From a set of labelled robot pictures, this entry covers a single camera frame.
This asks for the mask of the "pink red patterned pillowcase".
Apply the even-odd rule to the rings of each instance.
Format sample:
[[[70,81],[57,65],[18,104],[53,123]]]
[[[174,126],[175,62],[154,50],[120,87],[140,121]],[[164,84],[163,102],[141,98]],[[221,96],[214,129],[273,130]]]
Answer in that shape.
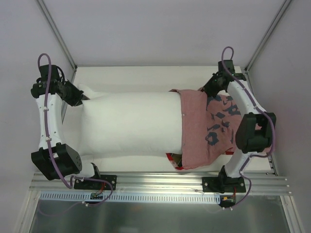
[[[235,136],[242,121],[230,95],[209,97],[199,90],[174,90],[180,95],[182,147],[167,158],[177,170],[211,165],[220,155],[237,149]]]

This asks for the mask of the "white pillow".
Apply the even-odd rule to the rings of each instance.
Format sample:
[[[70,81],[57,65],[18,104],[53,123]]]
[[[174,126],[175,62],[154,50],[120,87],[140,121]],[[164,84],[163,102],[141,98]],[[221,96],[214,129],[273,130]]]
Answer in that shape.
[[[176,92],[98,92],[85,84],[78,151],[112,154],[182,152],[182,111]]]

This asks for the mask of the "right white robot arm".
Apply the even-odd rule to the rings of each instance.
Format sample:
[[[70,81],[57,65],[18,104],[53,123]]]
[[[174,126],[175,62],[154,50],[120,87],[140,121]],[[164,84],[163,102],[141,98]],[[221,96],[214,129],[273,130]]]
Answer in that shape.
[[[203,191],[245,193],[245,168],[252,158],[261,157],[266,148],[274,148],[276,115],[266,112],[258,103],[245,76],[235,71],[232,60],[218,62],[218,71],[204,85],[203,91],[213,98],[220,91],[227,92],[242,116],[235,134],[235,152],[229,162],[222,166],[218,176],[202,178]]]

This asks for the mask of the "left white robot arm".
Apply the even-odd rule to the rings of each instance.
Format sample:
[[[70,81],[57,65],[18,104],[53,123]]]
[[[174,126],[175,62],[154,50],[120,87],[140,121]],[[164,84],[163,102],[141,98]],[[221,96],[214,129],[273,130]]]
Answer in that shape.
[[[33,164],[49,180],[75,175],[85,178],[90,189],[100,187],[102,180],[94,163],[82,162],[80,154],[65,143],[62,131],[62,105],[76,107],[88,97],[65,79],[59,66],[39,67],[41,77],[31,89],[39,109],[40,142],[38,151],[31,154]]]

